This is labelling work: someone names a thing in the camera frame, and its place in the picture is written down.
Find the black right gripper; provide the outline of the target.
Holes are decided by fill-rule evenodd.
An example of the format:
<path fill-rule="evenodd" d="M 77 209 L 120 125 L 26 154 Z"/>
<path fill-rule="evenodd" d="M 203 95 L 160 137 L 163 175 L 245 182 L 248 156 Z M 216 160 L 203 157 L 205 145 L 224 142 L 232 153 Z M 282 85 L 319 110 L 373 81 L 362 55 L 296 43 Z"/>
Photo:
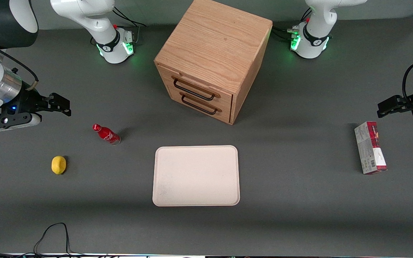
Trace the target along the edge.
<path fill-rule="evenodd" d="M 11 114 L 36 113 L 41 111 L 60 112 L 71 116 L 70 109 L 49 107 L 49 98 L 42 96 L 37 90 L 22 88 L 16 98 L 11 101 Z M 57 93 L 50 94 L 50 105 L 56 107 L 70 107 L 70 101 Z"/>

